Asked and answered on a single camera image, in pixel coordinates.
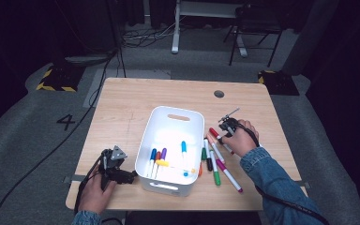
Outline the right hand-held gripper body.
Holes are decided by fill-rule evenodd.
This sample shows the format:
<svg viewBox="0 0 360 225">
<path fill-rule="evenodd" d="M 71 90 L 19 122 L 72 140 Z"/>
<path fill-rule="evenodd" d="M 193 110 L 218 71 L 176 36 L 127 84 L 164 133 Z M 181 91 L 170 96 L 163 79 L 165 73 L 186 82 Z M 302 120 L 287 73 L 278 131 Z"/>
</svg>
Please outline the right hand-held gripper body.
<svg viewBox="0 0 360 225">
<path fill-rule="evenodd" d="M 239 127 L 239 122 L 232 118 L 232 114 L 236 113 L 238 111 L 238 108 L 236 108 L 234 111 L 229 112 L 222 116 L 218 120 L 218 126 L 222 131 L 226 131 L 226 137 L 230 138 L 236 131 L 236 129 Z"/>
</svg>

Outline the pink marker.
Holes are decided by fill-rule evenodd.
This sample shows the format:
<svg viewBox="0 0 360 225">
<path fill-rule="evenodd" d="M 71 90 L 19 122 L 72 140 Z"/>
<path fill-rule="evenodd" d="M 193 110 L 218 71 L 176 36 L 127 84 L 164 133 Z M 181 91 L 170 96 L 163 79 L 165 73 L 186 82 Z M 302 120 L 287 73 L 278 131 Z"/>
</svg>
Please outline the pink marker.
<svg viewBox="0 0 360 225">
<path fill-rule="evenodd" d="M 212 146 L 212 148 L 214 149 L 214 151 L 217 154 L 218 159 L 225 164 L 225 159 L 224 157 L 221 155 L 220 151 L 218 150 L 218 147 L 216 146 L 216 142 L 214 141 L 213 137 L 210 134 L 206 134 L 206 138 L 209 141 L 210 145 Z"/>
</svg>

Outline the black marker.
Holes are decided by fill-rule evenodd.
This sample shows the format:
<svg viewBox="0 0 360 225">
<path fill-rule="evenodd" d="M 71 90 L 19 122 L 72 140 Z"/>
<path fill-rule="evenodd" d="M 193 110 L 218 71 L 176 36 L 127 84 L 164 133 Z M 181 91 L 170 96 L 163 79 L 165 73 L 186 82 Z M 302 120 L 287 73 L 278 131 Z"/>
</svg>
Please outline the black marker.
<svg viewBox="0 0 360 225">
<path fill-rule="evenodd" d="M 212 159 L 211 159 L 211 155 L 210 155 L 210 151 L 209 151 L 209 142 L 208 142 L 208 140 L 205 138 L 205 139 L 203 139 L 203 143 L 204 143 L 205 154 L 206 154 L 207 170 L 208 170 L 209 172 L 211 172 L 211 171 L 213 171 L 213 165 L 212 165 Z"/>
</svg>

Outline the dark blue marker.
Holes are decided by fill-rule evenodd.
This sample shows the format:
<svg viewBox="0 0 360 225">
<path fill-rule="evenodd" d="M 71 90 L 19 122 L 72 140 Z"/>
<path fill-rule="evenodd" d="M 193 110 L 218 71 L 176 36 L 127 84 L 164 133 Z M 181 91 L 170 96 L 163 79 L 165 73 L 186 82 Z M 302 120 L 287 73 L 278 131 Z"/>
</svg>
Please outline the dark blue marker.
<svg viewBox="0 0 360 225">
<path fill-rule="evenodd" d="M 148 167 L 147 167 L 147 174 L 146 177 L 149 178 L 152 175 L 153 169 L 154 169 L 154 165 L 155 165 L 155 161 L 156 161 L 156 156 L 157 156 L 157 149 L 153 148 L 151 151 L 151 155 L 149 158 L 149 162 L 148 162 Z"/>
</svg>

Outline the brown marker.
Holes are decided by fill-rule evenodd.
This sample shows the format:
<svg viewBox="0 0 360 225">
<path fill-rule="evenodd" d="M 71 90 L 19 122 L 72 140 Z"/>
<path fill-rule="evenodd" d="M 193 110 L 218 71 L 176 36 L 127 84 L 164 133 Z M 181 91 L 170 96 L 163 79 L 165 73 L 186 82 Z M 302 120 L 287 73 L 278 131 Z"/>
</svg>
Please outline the brown marker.
<svg viewBox="0 0 360 225">
<path fill-rule="evenodd" d="M 155 163 L 154 163 L 153 171 L 152 171 L 152 178 L 153 178 L 153 179 L 156 179 L 156 178 L 157 178 L 157 172 L 158 172 L 158 167 L 159 167 L 159 165 L 157 164 L 157 162 L 160 160 L 160 158 L 161 158 L 161 152 L 160 152 L 160 151 L 157 151 L 156 157 L 155 157 Z"/>
</svg>

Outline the yellow marker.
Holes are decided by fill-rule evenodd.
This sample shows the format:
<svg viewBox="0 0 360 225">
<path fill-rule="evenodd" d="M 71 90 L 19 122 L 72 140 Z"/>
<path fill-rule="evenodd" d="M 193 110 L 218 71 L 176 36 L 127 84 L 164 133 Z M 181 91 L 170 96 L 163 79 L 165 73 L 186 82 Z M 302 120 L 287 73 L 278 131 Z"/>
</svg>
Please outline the yellow marker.
<svg viewBox="0 0 360 225">
<path fill-rule="evenodd" d="M 159 160 L 156 160 L 155 163 L 158 166 L 162 166 L 162 167 L 166 167 L 166 168 L 170 168 L 170 169 L 176 169 L 178 171 L 181 171 L 184 174 L 184 176 L 188 176 L 190 173 L 198 172 L 196 169 L 185 169 L 182 167 L 173 166 L 169 161 L 166 161 L 166 160 L 159 159 Z"/>
</svg>

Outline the magenta marker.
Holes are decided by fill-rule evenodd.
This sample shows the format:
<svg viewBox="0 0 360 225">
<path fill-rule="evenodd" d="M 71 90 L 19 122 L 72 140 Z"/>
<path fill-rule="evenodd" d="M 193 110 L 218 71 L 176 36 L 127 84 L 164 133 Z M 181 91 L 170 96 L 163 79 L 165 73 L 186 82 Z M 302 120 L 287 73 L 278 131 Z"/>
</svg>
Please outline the magenta marker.
<svg viewBox="0 0 360 225">
<path fill-rule="evenodd" d="M 229 179 L 229 181 L 232 183 L 232 185 L 234 186 L 234 188 L 239 192 L 239 193 L 243 193 L 243 189 L 242 187 L 238 184 L 238 182 L 234 179 L 234 177 L 232 176 L 232 174 L 229 172 L 229 170 L 227 169 L 227 167 L 219 160 L 216 159 L 216 164 L 218 165 L 218 167 L 224 172 L 224 174 L 227 176 L 227 178 Z"/>
</svg>

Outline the light blue marker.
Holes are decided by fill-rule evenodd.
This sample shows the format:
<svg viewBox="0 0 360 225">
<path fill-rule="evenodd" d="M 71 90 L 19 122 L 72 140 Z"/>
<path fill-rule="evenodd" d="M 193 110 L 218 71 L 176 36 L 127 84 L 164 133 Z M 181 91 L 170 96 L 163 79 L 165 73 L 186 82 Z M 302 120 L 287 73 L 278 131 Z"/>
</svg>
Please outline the light blue marker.
<svg viewBox="0 0 360 225">
<path fill-rule="evenodd" d="M 181 142 L 181 151 L 182 151 L 182 169 L 183 169 L 183 175 L 185 177 L 188 177 L 188 151 L 187 151 L 187 144 L 185 141 Z"/>
</svg>

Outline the purple marker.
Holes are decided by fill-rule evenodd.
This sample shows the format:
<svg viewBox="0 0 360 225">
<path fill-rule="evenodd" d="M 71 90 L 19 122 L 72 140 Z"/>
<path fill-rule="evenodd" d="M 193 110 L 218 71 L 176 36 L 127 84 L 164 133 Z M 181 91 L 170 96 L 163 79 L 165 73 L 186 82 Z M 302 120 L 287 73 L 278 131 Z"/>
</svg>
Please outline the purple marker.
<svg viewBox="0 0 360 225">
<path fill-rule="evenodd" d="M 163 163 L 166 162 L 166 155 L 167 155 L 167 148 L 163 148 L 161 151 L 161 158 L 157 162 L 157 164 L 159 165 L 158 170 L 157 170 L 157 178 L 164 171 Z"/>
</svg>

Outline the white plastic storage bin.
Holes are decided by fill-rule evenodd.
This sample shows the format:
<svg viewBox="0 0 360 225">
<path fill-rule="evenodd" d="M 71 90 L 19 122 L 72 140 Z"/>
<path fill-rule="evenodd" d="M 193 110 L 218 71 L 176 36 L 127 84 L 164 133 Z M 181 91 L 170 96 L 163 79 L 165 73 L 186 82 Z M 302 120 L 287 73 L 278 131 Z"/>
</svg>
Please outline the white plastic storage bin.
<svg viewBox="0 0 360 225">
<path fill-rule="evenodd" d="M 164 167 L 158 178 L 147 178 L 147 167 L 151 151 L 167 148 L 166 161 L 182 167 L 181 142 L 187 144 L 188 169 L 199 171 L 202 160 L 204 118 L 199 112 L 159 106 L 150 115 L 139 152 L 135 160 L 135 170 L 142 187 L 148 191 L 172 196 L 186 197 L 198 178 L 198 173 L 185 177 L 181 171 Z"/>
</svg>

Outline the person's right hand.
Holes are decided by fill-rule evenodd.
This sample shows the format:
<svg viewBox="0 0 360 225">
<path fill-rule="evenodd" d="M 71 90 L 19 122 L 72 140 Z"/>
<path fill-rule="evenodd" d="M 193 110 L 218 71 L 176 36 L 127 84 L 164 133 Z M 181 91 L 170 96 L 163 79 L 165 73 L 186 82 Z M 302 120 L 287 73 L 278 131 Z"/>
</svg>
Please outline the person's right hand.
<svg viewBox="0 0 360 225">
<path fill-rule="evenodd" d="M 248 120 L 240 119 L 239 123 L 249 129 L 256 139 L 259 139 L 259 132 Z M 236 129 L 235 133 L 230 138 L 223 137 L 222 141 L 229 145 L 234 153 L 240 158 L 257 147 L 257 144 L 250 135 L 240 127 Z"/>
</svg>

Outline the black yellow striped base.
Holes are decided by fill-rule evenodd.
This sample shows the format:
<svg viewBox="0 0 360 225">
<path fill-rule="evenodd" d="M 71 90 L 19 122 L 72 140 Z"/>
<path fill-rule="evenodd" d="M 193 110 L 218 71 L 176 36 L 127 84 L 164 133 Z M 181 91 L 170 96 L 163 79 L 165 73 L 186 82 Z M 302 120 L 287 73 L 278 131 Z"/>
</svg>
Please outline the black yellow striped base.
<svg viewBox="0 0 360 225">
<path fill-rule="evenodd" d="M 37 90 L 77 92 L 85 67 L 50 66 L 37 85 Z"/>
<path fill-rule="evenodd" d="M 270 95 L 299 95 L 293 78 L 282 71 L 262 70 L 258 73 L 258 81 L 266 86 Z"/>
</svg>

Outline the black chair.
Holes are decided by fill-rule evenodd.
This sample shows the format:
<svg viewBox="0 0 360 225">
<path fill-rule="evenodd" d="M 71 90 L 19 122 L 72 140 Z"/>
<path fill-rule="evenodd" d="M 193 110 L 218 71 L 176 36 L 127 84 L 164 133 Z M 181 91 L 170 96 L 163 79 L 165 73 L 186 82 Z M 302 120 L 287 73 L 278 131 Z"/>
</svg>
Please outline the black chair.
<svg viewBox="0 0 360 225">
<path fill-rule="evenodd" d="M 239 45 L 238 41 L 242 35 L 262 36 L 255 46 L 251 46 L 251 49 L 260 49 L 261 43 L 269 35 L 276 35 L 277 39 L 274 46 L 270 48 L 272 52 L 267 63 L 267 66 L 270 67 L 283 31 L 284 28 L 270 7 L 250 3 L 237 7 L 234 10 L 233 24 L 224 38 L 224 42 L 226 42 L 230 35 L 234 36 L 229 65 L 233 63 L 235 48 L 245 48 L 244 45 Z"/>
</svg>

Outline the black stand pole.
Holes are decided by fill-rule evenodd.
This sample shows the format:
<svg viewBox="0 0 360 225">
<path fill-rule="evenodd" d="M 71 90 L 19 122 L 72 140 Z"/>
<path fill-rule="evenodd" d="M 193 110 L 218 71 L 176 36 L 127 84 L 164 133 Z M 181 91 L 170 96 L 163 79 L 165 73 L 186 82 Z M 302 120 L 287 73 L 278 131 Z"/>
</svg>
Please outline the black stand pole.
<svg viewBox="0 0 360 225">
<path fill-rule="evenodd" d="M 112 38 L 114 47 L 117 51 L 117 58 L 118 58 L 118 68 L 122 69 L 123 71 L 123 77 L 126 78 L 127 72 L 124 64 L 124 58 L 123 58 L 123 47 L 122 47 L 122 39 L 121 39 L 121 33 L 120 33 L 120 26 L 117 19 L 116 14 L 116 5 L 117 0 L 105 0 L 105 4 L 108 10 L 108 17 L 110 21 L 110 27 L 112 31 Z"/>
</svg>

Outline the white desk frame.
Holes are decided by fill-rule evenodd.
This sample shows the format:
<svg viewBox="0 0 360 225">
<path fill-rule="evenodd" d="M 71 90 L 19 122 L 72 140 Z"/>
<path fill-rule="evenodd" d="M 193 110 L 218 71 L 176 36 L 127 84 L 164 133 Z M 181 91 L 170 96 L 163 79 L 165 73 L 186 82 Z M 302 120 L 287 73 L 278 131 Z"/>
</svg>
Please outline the white desk frame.
<svg viewBox="0 0 360 225">
<path fill-rule="evenodd" d="M 176 0 L 171 52 L 173 54 L 179 53 L 181 16 L 232 19 L 235 17 L 235 9 L 239 7 L 241 7 L 241 4 L 191 2 L 189 0 Z"/>
</svg>

